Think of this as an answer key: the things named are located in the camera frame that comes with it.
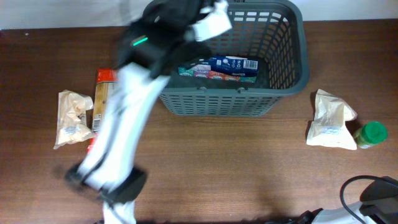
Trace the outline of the green lidded spice jar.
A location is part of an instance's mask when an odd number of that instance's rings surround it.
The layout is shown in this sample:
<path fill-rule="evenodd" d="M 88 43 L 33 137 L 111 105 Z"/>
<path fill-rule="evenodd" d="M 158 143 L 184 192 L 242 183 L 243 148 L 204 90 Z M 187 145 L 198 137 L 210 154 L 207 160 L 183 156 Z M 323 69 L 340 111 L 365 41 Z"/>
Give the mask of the green lidded spice jar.
<path fill-rule="evenodd" d="M 386 127 L 377 121 L 365 124 L 354 132 L 353 138 L 358 147 L 367 149 L 384 142 L 389 136 Z"/>

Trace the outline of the blue tissue box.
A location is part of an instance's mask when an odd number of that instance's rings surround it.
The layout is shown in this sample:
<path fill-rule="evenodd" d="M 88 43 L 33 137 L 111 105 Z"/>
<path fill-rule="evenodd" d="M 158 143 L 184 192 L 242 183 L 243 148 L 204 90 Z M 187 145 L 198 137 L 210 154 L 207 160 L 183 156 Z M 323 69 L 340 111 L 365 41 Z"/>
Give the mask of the blue tissue box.
<path fill-rule="evenodd" d="M 259 61 L 217 55 L 209 59 L 199 59 L 197 63 L 180 65 L 178 74 L 185 77 L 255 83 L 259 74 Z"/>

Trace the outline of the beige food bag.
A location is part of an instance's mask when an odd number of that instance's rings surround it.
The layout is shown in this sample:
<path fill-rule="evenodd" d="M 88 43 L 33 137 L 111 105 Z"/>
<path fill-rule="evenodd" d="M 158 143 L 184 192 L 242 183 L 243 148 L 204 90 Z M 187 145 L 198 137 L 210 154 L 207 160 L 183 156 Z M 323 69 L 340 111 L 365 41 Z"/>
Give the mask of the beige food bag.
<path fill-rule="evenodd" d="M 57 135 L 54 149 L 94 138 L 86 112 L 94 107 L 90 96 L 63 90 L 58 94 Z"/>
<path fill-rule="evenodd" d="M 318 89 L 307 145 L 357 150 L 357 144 L 346 127 L 346 122 L 355 120 L 357 116 L 344 99 Z"/>

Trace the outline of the grey plastic basket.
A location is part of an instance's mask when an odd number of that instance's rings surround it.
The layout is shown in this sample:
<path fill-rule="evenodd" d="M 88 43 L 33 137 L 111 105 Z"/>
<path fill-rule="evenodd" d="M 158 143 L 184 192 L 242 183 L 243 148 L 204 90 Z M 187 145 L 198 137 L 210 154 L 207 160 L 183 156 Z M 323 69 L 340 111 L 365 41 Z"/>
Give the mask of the grey plastic basket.
<path fill-rule="evenodd" d="M 184 116 L 262 116 L 309 79 L 307 42 L 291 1 L 229 1 L 232 28 L 206 41 L 213 55 L 180 65 L 160 94 Z"/>

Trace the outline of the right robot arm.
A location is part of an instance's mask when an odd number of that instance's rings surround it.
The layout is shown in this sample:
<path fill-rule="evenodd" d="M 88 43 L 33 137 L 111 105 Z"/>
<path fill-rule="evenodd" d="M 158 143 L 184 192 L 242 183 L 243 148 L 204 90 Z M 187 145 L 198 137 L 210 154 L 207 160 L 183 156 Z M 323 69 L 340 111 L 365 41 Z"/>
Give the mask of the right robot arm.
<path fill-rule="evenodd" d="M 347 204 L 345 189 L 357 180 L 370 180 L 359 201 Z M 397 180 L 384 176 L 359 175 L 348 179 L 339 192 L 341 208 L 305 212 L 291 223 L 317 224 L 397 224 Z"/>

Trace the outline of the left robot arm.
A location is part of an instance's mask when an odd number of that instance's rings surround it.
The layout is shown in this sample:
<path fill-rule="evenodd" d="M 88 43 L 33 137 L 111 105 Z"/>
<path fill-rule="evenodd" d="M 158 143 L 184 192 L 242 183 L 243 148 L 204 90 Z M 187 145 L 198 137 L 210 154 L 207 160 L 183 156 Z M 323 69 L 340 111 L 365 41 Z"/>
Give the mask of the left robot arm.
<path fill-rule="evenodd" d="M 108 100 L 90 152 L 67 173 L 96 191 L 103 223 L 135 223 L 134 206 L 147 176 L 134 165 L 137 145 L 174 70 L 211 57 L 206 41 L 230 30 L 227 1 L 152 1 L 119 39 L 118 87 Z"/>

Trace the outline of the orange pasta package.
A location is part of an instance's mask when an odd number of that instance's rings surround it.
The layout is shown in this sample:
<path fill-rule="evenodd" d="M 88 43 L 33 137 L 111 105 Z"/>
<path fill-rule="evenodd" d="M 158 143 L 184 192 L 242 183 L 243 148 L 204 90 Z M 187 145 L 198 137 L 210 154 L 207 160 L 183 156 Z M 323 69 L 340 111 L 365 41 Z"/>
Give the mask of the orange pasta package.
<path fill-rule="evenodd" d="M 101 121 L 105 115 L 107 100 L 116 91 L 117 71 L 101 68 L 97 71 L 95 98 L 93 107 L 92 130 L 95 134 L 100 130 Z"/>

